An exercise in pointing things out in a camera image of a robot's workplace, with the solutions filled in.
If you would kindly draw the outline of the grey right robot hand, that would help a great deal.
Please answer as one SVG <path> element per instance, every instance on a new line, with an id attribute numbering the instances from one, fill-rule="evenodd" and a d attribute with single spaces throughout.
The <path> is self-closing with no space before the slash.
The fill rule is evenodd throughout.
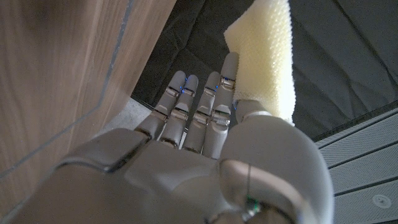
<path id="1" fill-rule="evenodd" d="M 185 128 L 197 78 L 177 72 L 137 128 L 65 156 L 11 223 L 332 223 L 326 163 L 299 129 L 232 101 L 238 54 L 212 73 Z"/>

